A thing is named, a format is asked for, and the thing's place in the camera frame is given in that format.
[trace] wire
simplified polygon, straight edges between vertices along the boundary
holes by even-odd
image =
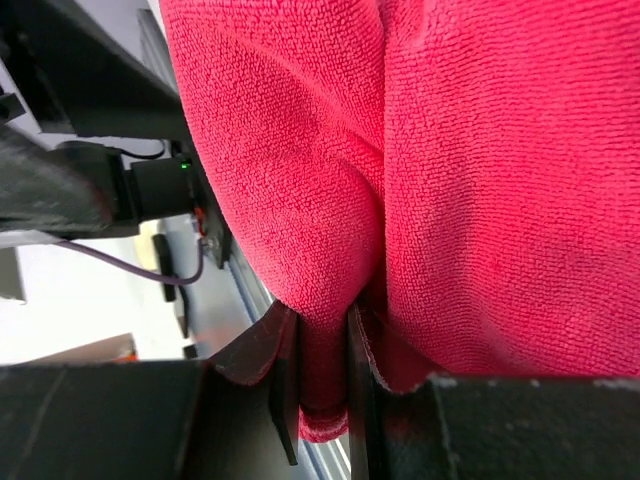
[[[95,248],[87,247],[86,245],[81,245],[79,243],[73,243],[65,240],[62,242],[54,243],[53,245],[66,248],[67,250],[73,250],[74,252],[82,253],[84,255],[89,255],[90,257],[102,260],[109,265],[121,268],[126,272],[133,273],[135,275],[144,277],[148,280],[153,280],[155,282],[173,285],[175,287],[183,287],[195,283],[202,276],[202,271],[204,270],[204,246],[201,239],[198,240],[198,269],[196,270],[196,273],[194,275],[188,278],[169,277],[167,275],[160,275],[158,273],[150,272],[149,270],[136,267],[135,265],[131,265],[130,263],[120,260],[119,258],[112,257],[111,255],[101,252],[100,250],[96,250]]]
[[[157,160],[162,155],[164,155],[164,153],[167,151],[167,148],[165,147],[164,142],[160,140],[160,143],[162,144],[162,150],[160,150],[157,153],[151,153],[151,154],[133,153],[133,152],[130,152],[129,150],[125,150],[124,148],[118,148],[118,150],[120,150],[121,155],[126,155],[127,157],[131,157],[131,158],[137,158],[138,160]]]

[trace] pink cloth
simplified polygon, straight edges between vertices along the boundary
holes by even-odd
[[[305,317],[306,438],[344,431],[363,290],[454,372],[640,374],[637,0],[162,12],[224,214]]]

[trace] red towel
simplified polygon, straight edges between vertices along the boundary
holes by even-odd
[[[162,12],[224,214],[305,317],[306,438],[344,431],[363,290],[454,372],[640,374],[637,0]]]

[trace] purple cable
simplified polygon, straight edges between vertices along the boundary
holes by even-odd
[[[83,253],[85,255],[89,255],[90,257],[97,258],[98,260],[102,260],[114,267],[121,268],[122,270],[133,273],[140,277],[144,277],[149,280],[153,280],[155,282],[161,282],[167,285],[173,285],[175,287],[184,287],[186,285],[191,285],[198,281],[198,279],[202,276],[202,270],[204,269],[204,248],[202,245],[202,240],[198,240],[198,269],[196,273],[188,278],[178,278],[178,277],[169,277],[167,275],[160,275],[158,273],[150,272],[149,270],[145,270],[144,268],[136,267],[135,265],[131,265],[130,263],[124,262],[119,258],[112,257],[106,253],[103,253],[95,248],[87,247],[86,245],[80,245],[78,243],[73,243],[69,241],[62,241],[59,243],[54,243],[53,245],[57,245],[58,247],[66,248],[67,250],[73,250],[74,252]]]

